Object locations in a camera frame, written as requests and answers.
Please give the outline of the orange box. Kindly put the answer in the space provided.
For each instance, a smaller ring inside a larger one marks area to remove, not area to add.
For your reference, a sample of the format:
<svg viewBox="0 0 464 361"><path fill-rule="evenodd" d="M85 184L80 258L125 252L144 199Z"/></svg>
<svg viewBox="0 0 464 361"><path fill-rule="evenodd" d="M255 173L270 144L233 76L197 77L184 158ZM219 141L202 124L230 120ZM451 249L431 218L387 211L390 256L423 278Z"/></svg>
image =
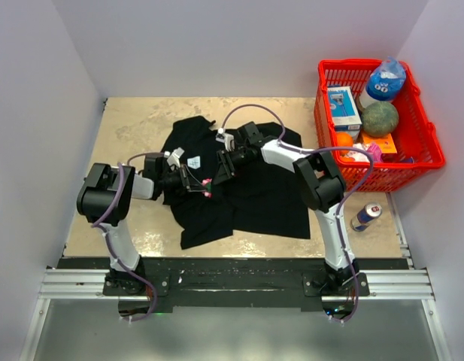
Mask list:
<svg viewBox="0 0 464 361"><path fill-rule="evenodd" d="M391 133L382 137L372 137L362 130L359 134L359 142L367 148L374 144L381 150L382 154L397 154L397 148Z"/></svg>

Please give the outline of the pink small package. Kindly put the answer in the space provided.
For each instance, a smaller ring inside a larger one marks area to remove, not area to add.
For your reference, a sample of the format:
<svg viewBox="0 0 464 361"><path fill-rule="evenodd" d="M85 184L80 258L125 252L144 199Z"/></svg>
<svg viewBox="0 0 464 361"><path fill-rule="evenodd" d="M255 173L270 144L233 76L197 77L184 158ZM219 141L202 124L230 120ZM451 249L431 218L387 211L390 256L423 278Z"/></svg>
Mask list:
<svg viewBox="0 0 464 361"><path fill-rule="evenodd" d="M363 144L365 151L372 156L374 162L383 162L382 149L374 142Z"/></svg>

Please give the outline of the blue silver drink can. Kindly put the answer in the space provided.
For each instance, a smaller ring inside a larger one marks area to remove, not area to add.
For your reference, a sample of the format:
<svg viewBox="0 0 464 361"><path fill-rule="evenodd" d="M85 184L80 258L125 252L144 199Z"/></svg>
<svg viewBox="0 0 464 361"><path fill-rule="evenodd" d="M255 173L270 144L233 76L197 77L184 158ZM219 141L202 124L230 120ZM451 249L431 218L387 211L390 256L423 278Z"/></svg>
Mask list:
<svg viewBox="0 0 464 361"><path fill-rule="evenodd" d="M365 231L382 215L382 207L377 202L366 204L350 221L350 227L356 232Z"/></svg>

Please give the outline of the black garment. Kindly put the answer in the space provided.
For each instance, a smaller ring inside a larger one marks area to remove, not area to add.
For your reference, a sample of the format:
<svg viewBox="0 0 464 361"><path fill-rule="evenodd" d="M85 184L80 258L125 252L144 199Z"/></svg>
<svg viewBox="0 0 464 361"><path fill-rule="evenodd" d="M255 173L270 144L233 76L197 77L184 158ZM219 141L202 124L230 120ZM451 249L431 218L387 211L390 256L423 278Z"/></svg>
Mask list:
<svg viewBox="0 0 464 361"><path fill-rule="evenodd" d="M191 171L192 181L203 181L217 172L217 151L223 145L216 141L216 133L202 116L178 120L163 148L182 148L180 160L186 164L200 158L200 166ZM240 168L232 180L212 186L209 197L177 188L165 190L163 202L183 229L183 249L231 236L235 230L291 238L311 236L308 208L295 175L261 161Z"/></svg>

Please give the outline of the blue plastic bag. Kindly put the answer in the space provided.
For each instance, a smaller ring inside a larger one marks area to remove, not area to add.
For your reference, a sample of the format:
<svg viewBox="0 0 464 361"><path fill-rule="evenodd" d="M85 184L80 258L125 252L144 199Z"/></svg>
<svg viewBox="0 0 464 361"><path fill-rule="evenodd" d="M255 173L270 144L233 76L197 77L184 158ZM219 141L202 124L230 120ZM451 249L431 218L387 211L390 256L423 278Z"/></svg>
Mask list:
<svg viewBox="0 0 464 361"><path fill-rule="evenodd" d="M391 102L401 91L406 79L403 65L388 56L366 81L363 91L356 99L357 107L364 111L375 102Z"/></svg>

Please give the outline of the green round melon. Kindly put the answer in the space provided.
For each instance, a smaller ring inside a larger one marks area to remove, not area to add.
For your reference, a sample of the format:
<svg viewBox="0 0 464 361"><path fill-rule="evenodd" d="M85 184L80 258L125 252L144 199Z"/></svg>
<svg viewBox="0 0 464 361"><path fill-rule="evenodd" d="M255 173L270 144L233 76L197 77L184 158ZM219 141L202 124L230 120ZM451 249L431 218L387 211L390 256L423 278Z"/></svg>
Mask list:
<svg viewBox="0 0 464 361"><path fill-rule="evenodd" d="M380 138L393 132L399 124L399 113L389 102L375 102L362 112L362 130Z"/></svg>

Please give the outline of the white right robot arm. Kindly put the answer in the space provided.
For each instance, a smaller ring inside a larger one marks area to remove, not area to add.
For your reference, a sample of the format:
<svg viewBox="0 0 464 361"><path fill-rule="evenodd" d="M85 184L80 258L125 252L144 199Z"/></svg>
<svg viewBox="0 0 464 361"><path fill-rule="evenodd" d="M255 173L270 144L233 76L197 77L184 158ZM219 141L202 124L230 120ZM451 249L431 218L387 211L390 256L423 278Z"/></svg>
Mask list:
<svg viewBox="0 0 464 361"><path fill-rule="evenodd" d="M295 147L281 138L264 136L253 122L238 128L238 134L242 145L236 144L235 137L224 128L218 129L216 140L225 148L217 152L219 168L213 183L233 179L240 168L254 161L291 171L302 201L314 211L322 234L326 273L323 289L337 296L349 291L357 297L359 265L348 241L342 209L346 183L331 152Z"/></svg>

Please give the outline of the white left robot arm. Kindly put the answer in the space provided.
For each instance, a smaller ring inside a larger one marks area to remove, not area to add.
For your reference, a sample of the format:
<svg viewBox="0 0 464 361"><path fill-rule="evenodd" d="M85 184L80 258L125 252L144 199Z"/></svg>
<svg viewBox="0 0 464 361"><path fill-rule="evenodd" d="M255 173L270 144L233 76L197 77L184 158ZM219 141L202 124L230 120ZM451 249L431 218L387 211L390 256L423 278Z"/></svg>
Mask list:
<svg viewBox="0 0 464 361"><path fill-rule="evenodd" d="M196 180L188 166L180 161L183 149L173 152L143 153L140 171L129 163L113 167L92 164L77 196L77 212L92 228L99 230L110 256L110 270L105 277L109 287L129 295L153 295L145 275L141 255L132 242L126 218L133 199L156 200L164 191L178 195L201 193L209 196L210 182Z"/></svg>

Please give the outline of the orange fruit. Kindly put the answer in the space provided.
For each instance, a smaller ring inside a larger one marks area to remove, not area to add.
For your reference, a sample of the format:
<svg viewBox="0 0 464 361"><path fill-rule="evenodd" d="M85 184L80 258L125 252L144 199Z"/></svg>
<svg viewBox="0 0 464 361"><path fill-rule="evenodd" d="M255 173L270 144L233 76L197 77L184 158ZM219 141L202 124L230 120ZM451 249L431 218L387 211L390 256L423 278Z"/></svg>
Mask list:
<svg viewBox="0 0 464 361"><path fill-rule="evenodd" d="M353 146L353 138L346 132L337 132L336 145L341 148L339 150L340 156L346 156Z"/></svg>

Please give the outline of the blue white box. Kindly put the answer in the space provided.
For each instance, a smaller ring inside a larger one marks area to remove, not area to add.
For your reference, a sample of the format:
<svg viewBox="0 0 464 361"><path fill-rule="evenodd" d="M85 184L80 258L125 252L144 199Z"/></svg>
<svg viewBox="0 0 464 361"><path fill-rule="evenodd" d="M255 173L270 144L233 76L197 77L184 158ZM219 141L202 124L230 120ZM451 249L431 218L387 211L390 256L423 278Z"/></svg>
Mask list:
<svg viewBox="0 0 464 361"><path fill-rule="evenodd" d="M327 96L334 130L345 132L356 141L362 128L362 121L350 87L328 87Z"/></svg>

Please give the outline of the aluminium rail frame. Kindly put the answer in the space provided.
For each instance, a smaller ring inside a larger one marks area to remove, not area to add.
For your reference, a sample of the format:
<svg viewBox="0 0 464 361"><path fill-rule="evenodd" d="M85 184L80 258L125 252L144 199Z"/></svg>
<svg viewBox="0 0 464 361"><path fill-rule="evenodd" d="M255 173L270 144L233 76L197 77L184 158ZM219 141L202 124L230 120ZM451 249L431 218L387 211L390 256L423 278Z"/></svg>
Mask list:
<svg viewBox="0 0 464 361"><path fill-rule="evenodd" d="M412 258L391 195L357 193L346 218L365 203L384 213L365 232L350 232L369 286L352 319L298 308L175 307L131 322L120 297L105 296L108 258L99 235L75 220L59 263L45 271L24 360L449 360L435 292ZM158 202L136 201L129 215L144 258L323 259L316 222L305 240L236 232L190 250Z"/></svg>

